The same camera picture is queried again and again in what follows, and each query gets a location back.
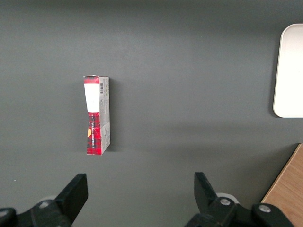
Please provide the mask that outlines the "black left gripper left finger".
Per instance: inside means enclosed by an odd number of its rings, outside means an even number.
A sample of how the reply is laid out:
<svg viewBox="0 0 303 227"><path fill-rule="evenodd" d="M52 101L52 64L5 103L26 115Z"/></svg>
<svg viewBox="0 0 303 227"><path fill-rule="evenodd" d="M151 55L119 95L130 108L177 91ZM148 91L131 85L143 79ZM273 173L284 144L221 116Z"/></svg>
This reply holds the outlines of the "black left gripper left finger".
<svg viewBox="0 0 303 227"><path fill-rule="evenodd" d="M86 174L77 174L54 198L17 214L14 208L0 209L2 227L71 227L88 199Z"/></svg>

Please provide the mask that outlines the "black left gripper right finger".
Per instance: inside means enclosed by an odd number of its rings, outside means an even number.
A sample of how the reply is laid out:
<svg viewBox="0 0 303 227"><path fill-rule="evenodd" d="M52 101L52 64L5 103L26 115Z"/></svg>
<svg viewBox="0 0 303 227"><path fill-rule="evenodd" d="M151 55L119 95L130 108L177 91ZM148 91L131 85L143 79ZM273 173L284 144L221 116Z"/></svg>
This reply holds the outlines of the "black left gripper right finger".
<svg viewBox="0 0 303 227"><path fill-rule="evenodd" d="M218 196L203 172L194 177L194 196L199 209L187 227L292 227L292 222L276 206L268 203L244 208L233 199Z"/></svg>

